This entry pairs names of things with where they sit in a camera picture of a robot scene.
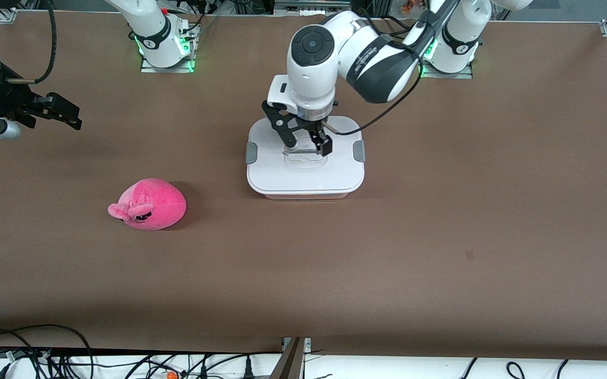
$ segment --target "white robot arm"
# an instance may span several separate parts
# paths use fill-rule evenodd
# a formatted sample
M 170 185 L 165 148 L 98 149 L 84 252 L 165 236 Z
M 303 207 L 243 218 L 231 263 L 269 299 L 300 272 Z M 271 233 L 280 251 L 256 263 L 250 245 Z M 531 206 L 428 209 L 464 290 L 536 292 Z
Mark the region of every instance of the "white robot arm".
M 508 9 L 520 9 L 531 1 L 495 0 Z M 441 48 L 431 61 L 441 71 L 460 71 L 478 46 L 489 16 L 489 0 L 431 0 L 402 43 L 378 34 L 371 21 L 350 11 L 304 26 L 291 40 L 287 75 L 274 77 L 262 108 L 287 148 L 297 145 L 293 132 L 305 129 L 318 154 L 325 156 L 332 151 L 332 140 L 323 127 L 336 103 L 337 75 L 368 103 L 387 103 L 402 92 L 428 48 L 450 43 L 453 58 Z M 454 19 L 458 26 L 451 26 Z M 463 50 L 463 57 L 458 57 Z M 290 125 L 293 119 L 296 125 Z
M 171 67 L 190 54 L 184 40 L 190 30 L 189 21 L 164 14 L 156 0 L 105 1 L 126 17 L 144 58 L 153 66 Z

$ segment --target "brown table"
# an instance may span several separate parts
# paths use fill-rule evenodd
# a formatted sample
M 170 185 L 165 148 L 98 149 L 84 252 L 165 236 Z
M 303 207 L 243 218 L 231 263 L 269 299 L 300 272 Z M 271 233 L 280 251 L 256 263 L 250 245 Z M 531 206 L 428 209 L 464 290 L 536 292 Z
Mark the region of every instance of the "brown table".
M 474 80 L 424 79 L 365 132 L 342 201 L 251 191 L 244 148 L 289 39 L 315 18 L 221 17 L 193 74 L 140 74 L 118 14 L 58 12 L 39 84 L 83 129 L 0 141 L 0 326 L 59 322 L 94 347 L 607 359 L 607 38 L 596 24 L 493 23 Z M 0 27 L 0 58 L 46 67 L 44 13 Z M 342 81 L 336 115 L 367 105 Z M 131 230 L 133 182 L 188 215 Z M 72 336 L 26 334 L 39 345 Z

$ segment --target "stuffed toy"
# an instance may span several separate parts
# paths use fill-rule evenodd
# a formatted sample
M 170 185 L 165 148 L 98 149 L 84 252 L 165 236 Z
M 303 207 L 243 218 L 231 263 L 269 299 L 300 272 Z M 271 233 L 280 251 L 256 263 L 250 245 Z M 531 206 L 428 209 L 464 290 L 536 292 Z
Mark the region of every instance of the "stuffed toy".
M 143 179 L 123 192 L 119 202 L 110 205 L 107 211 L 136 230 L 162 230 L 184 216 L 186 201 L 169 182 Z

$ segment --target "gray floor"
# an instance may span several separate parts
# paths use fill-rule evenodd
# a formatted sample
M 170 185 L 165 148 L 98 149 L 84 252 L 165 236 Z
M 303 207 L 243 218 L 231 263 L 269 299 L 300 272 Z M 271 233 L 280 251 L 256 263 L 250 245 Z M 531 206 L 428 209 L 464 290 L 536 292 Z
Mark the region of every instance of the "gray floor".
M 58 9 L 78 11 L 113 10 L 104 0 L 56 0 Z M 607 0 L 533 0 L 529 7 L 513 12 L 514 21 L 588 21 L 607 17 Z

